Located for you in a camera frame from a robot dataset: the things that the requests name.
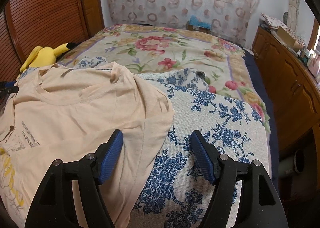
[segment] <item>black tip of plush ear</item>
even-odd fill
[[[69,42],[69,43],[67,43],[66,47],[71,50],[71,49],[73,49],[74,47],[78,46],[80,43],[81,43],[81,42],[79,42],[79,43]]]

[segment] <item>yellow plush toy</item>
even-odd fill
[[[25,71],[27,67],[41,67],[41,66],[49,66],[54,64],[57,61],[57,57],[61,54],[69,51],[74,48],[76,43],[70,42],[66,44],[62,44],[57,48],[53,49],[50,47],[35,47],[26,61],[23,63],[20,68],[20,73]]]

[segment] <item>blue gripper pad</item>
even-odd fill
[[[191,134],[191,148],[200,166],[201,174],[210,184],[213,184],[216,178],[213,174],[212,162],[195,132]]]
[[[99,176],[100,184],[103,184],[106,180],[110,178],[113,168],[120,155],[122,144],[123,144],[123,133],[122,131],[119,131],[102,161],[101,172]]]

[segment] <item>silver bolt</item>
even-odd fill
[[[60,159],[55,159],[53,162],[52,162],[52,165],[54,166],[59,166],[61,163],[61,160]]]
[[[86,159],[93,159],[94,158],[94,153],[88,153],[86,156],[85,156]]]
[[[221,154],[220,155],[220,159],[222,159],[222,160],[228,160],[228,155],[227,154]]]
[[[257,159],[255,159],[255,160],[253,161],[253,163],[254,163],[257,167],[261,166],[261,162],[260,162],[259,160],[257,160]]]

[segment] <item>wooden wardrobe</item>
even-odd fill
[[[0,13],[0,81],[14,80],[35,46],[83,42],[101,29],[100,0],[10,0]]]

